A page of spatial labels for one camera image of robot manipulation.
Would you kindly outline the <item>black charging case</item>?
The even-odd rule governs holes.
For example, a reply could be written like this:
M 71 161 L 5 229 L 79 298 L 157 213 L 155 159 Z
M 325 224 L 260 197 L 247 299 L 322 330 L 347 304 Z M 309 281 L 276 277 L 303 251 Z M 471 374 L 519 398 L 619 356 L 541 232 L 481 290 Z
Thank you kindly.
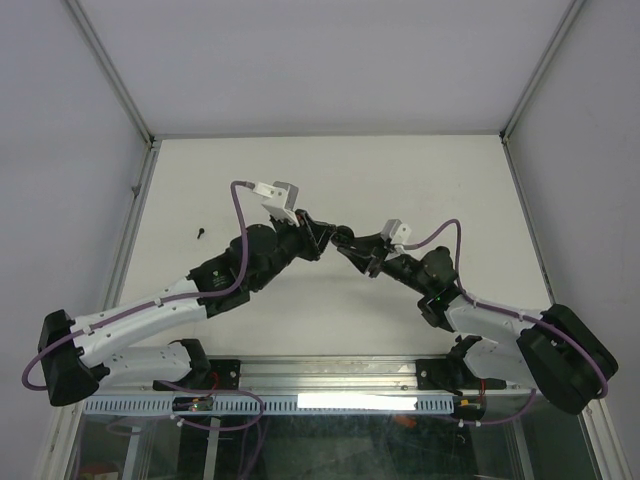
M 353 244 L 354 239 L 353 230 L 346 225 L 337 226 L 331 237 L 331 241 L 336 247 L 349 247 Z

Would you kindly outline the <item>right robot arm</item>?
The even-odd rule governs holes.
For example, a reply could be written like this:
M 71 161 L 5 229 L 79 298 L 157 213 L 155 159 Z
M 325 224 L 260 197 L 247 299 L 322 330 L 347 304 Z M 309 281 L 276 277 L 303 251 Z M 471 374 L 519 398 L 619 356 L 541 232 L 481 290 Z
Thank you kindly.
M 607 395 L 617 360 L 571 308 L 554 303 L 541 311 L 519 310 L 480 299 L 462 288 L 444 246 L 416 258 L 383 234 L 333 243 L 362 274 L 384 274 L 419 293 L 426 322 L 458 335 L 447 355 L 455 385 L 502 380 L 535 390 L 573 415 Z

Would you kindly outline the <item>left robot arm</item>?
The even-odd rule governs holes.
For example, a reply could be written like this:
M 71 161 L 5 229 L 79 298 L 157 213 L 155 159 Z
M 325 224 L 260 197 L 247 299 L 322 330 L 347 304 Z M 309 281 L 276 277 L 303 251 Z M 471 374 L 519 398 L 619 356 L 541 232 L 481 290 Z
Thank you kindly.
M 131 345 L 247 303 L 296 259 L 319 260 L 337 230 L 298 210 L 292 223 L 273 219 L 242 228 L 223 253 L 130 307 L 78 317 L 65 310 L 49 313 L 37 361 L 50 404 L 74 404 L 128 373 L 122 352 Z

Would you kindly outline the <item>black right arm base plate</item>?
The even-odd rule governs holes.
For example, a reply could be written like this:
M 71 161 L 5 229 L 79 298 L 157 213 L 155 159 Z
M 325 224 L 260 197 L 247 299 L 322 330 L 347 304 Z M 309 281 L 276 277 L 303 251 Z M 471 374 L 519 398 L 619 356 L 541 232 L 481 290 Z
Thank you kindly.
M 419 391 L 444 390 L 461 395 L 465 390 L 505 390 L 504 380 L 476 377 L 463 362 L 446 357 L 419 358 L 414 362 Z

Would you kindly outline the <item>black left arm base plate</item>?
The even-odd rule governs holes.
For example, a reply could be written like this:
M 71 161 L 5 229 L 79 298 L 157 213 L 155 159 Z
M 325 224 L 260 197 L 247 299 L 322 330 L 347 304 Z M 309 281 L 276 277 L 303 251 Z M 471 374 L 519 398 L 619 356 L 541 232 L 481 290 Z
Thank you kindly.
M 167 386 L 155 380 L 154 391 L 191 391 L 191 390 L 237 390 L 241 376 L 241 361 L 234 358 L 212 358 L 208 365 L 200 362 L 185 377 L 172 381 L 178 388 Z

